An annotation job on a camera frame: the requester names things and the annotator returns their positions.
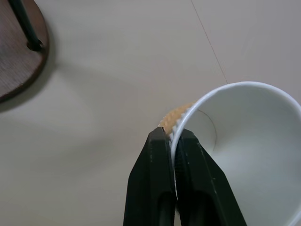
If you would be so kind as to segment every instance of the floor seam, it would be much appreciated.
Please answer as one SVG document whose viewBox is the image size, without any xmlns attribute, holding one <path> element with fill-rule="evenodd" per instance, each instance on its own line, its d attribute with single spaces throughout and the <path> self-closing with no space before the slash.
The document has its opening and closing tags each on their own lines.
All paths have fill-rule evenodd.
<svg viewBox="0 0 301 226">
<path fill-rule="evenodd" d="M 206 30 L 205 30 L 205 28 L 204 28 L 204 25 L 203 25 L 203 23 L 202 23 L 202 21 L 201 21 L 201 18 L 200 18 L 199 15 L 198 15 L 197 9 L 196 9 L 196 7 L 194 6 L 193 1 L 192 1 L 192 0 L 190 0 L 190 1 L 191 1 L 192 6 L 193 6 L 193 8 L 194 8 L 194 10 L 195 10 L 195 12 L 196 12 L 196 14 L 197 14 L 197 16 L 198 16 L 198 20 L 200 21 L 200 23 L 201 23 L 201 25 L 202 25 L 203 31 L 205 32 L 205 35 L 206 35 L 207 40 L 208 40 L 208 42 L 209 42 L 209 44 L 210 44 L 210 46 L 211 46 L 211 49 L 212 49 L 213 54 L 214 54 L 214 56 L 215 56 L 215 59 L 216 59 L 216 61 L 217 61 L 217 63 L 218 63 L 218 66 L 220 67 L 220 70 L 221 70 L 221 72 L 222 72 L 222 75 L 224 76 L 224 79 L 225 79 L 226 83 L 228 84 L 228 81 L 227 81 L 227 79 L 226 79 L 225 73 L 224 73 L 224 71 L 223 71 L 223 69 L 222 69 L 222 66 L 221 66 L 221 64 L 220 64 L 220 61 L 218 60 L 218 58 L 217 58 L 217 56 L 216 56 L 216 53 L 215 53 L 215 51 L 214 51 L 214 49 L 213 49 L 213 46 L 212 46 L 212 44 L 211 44 L 211 42 L 210 42 L 210 40 L 209 40 L 209 37 L 208 37 L 207 32 L 206 32 Z"/>
</svg>

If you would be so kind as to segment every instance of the cup rim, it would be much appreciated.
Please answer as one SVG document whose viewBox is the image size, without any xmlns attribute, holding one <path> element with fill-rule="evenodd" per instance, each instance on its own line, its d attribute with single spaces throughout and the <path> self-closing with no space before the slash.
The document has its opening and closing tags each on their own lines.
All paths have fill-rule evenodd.
<svg viewBox="0 0 301 226">
<path fill-rule="evenodd" d="M 277 87 L 274 87 L 272 85 L 262 83 L 262 82 L 256 82 L 256 81 L 242 81 L 242 82 L 226 84 L 226 85 L 220 86 L 218 88 L 215 88 L 212 91 L 205 94 L 204 96 L 202 96 L 197 102 L 195 102 L 189 108 L 189 110 L 185 113 L 185 115 L 183 116 L 180 123 L 178 123 L 174 127 L 173 133 L 171 135 L 171 148 L 170 148 L 173 171 L 174 171 L 174 158 L 175 158 L 176 147 L 178 145 L 178 142 L 179 142 L 180 136 L 184 130 L 184 127 L 185 127 L 186 123 L 188 122 L 188 120 L 190 119 L 190 117 L 195 113 L 195 111 L 198 110 L 198 108 L 201 107 L 201 105 L 204 102 L 206 102 L 212 96 L 216 95 L 218 92 L 226 90 L 226 89 L 230 89 L 233 87 L 237 87 L 237 86 L 249 86 L 249 87 L 264 88 L 264 89 L 268 89 L 268 90 L 274 92 L 276 95 L 279 95 L 282 98 L 284 98 L 284 100 L 287 101 L 287 103 L 293 107 L 293 109 L 297 112 L 299 118 L 301 119 L 301 106 L 299 105 L 299 103 L 293 97 L 291 97 L 288 93 L 286 93 L 283 90 L 281 90 Z M 290 221 L 288 226 L 296 226 L 296 224 L 300 220 L 301 220 L 301 210 L 293 217 L 293 219 Z"/>
</svg>

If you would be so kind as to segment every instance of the black metal leg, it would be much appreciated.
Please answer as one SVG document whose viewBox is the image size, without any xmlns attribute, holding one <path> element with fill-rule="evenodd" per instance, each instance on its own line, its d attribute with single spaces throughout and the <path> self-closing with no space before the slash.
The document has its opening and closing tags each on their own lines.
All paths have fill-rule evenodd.
<svg viewBox="0 0 301 226">
<path fill-rule="evenodd" d="M 41 42 L 32 28 L 21 0 L 8 0 L 8 2 L 28 40 L 29 48 L 33 51 L 41 50 Z"/>
</svg>

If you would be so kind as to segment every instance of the paper cup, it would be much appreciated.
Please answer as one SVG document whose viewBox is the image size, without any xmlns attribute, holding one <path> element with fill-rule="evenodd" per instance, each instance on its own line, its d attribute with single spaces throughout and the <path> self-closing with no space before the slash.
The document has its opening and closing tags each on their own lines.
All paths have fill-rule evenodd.
<svg viewBox="0 0 301 226">
<path fill-rule="evenodd" d="M 219 87 L 166 116 L 171 154 L 192 131 L 226 174 L 248 226 L 296 226 L 301 218 L 301 107 L 259 82 Z"/>
</svg>

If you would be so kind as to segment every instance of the beige floor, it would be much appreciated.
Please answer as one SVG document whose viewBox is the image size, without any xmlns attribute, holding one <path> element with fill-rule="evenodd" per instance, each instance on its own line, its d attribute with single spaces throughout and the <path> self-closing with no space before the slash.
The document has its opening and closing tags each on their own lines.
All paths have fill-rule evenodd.
<svg viewBox="0 0 301 226">
<path fill-rule="evenodd" d="M 36 2 L 51 56 L 0 104 L 1 225 L 122 225 L 148 133 L 227 82 L 263 81 L 301 103 L 301 2 Z"/>
</svg>

